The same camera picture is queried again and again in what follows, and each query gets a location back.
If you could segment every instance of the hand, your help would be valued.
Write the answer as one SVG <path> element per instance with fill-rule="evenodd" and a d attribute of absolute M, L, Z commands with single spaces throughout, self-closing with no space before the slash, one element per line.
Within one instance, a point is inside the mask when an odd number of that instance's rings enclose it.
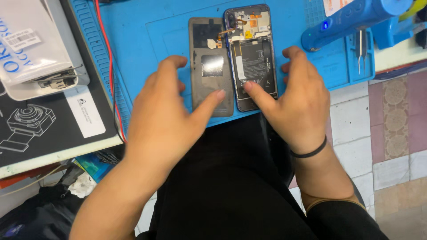
<path fill-rule="evenodd" d="M 134 102 L 126 161 L 168 174 L 205 131 L 225 91 L 212 92 L 189 114 L 179 96 L 185 85 L 176 72 L 186 64 L 187 58 L 170 56 L 147 78 Z"/>
<path fill-rule="evenodd" d="M 283 50 L 290 61 L 282 65 L 287 88 L 275 101 L 260 85 L 247 82 L 243 86 L 274 130 L 297 154 L 316 150 L 325 139 L 330 97 L 322 77 L 297 46 Z"/>

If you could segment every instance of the white label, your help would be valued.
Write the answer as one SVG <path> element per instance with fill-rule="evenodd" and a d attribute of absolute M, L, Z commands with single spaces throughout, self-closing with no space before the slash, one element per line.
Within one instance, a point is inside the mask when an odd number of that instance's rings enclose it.
<path fill-rule="evenodd" d="M 15 52 L 18 52 L 19 50 L 25 47 L 41 42 L 40 38 L 38 38 L 37 34 L 33 32 L 31 28 L 7 35 L 3 38 L 3 40 Z"/>
<path fill-rule="evenodd" d="M 64 94 L 84 138 L 105 132 L 104 123 L 87 86 L 65 90 Z"/>
<path fill-rule="evenodd" d="M 336 13 L 338 10 L 345 7 L 352 1 L 353 0 L 323 0 L 323 6 L 325 7 L 326 17 L 329 17 L 332 14 Z"/>
<path fill-rule="evenodd" d="M 267 30 L 268 30 L 267 26 L 260 26 L 260 27 L 259 27 L 259 31 L 260 31 L 260 32 L 262 32 L 262 31 L 267 31 Z"/>
<path fill-rule="evenodd" d="M 246 79 L 245 72 L 243 68 L 243 59 L 242 56 L 236 57 L 236 67 L 237 67 L 237 75 L 239 76 L 239 80 L 242 81 L 243 79 Z"/>

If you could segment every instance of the packaging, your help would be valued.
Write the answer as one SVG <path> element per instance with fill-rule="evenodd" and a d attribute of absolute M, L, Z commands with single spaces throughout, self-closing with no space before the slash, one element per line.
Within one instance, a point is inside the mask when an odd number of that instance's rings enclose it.
<path fill-rule="evenodd" d="M 44 1 L 0 1 L 0 76 L 15 85 L 72 67 Z"/>

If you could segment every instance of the black hair tie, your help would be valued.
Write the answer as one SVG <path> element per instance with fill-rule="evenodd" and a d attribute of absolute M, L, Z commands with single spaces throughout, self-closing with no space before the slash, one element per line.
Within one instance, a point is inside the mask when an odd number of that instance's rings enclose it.
<path fill-rule="evenodd" d="M 324 140 L 324 141 L 323 141 L 323 143 L 320 145 L 320 147 L 318 147 L 316 150 L 314 150 L 314 151 L 312 151 L 312 152 L 310 152 L 310 153 L 307 153 L 307 154 L 301 154 L 301 155 L 296 154 L 296 153 L 294 153 L 294 152 L 291 150 L 291 155 L 292 155 L 292 156 L 294 156 L 294 157 L 296 157 L 296 158 L 309 158 L 309 157 L 313 157 L 314 155 L 318 154 L 320 151 L 322 151 L 322 150 L 325 148 L 325 146 L 326 146 L 326 142 L 327 142 L 327 138 L 326 138 L 326 136 L 325 136 L 325 140 Z"/>

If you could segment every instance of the white cloth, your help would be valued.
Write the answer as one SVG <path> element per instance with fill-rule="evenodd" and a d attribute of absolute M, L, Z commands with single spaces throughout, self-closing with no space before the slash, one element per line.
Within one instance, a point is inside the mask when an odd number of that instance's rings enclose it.
<path fill-rule="evenodd" d="M 68 190 L 79 198 L 84 198 L 94 190 L 96 185 L 97 183 L 89 173 L 84 172 L 77 178 L 75 183 L 68 187 Z"/>

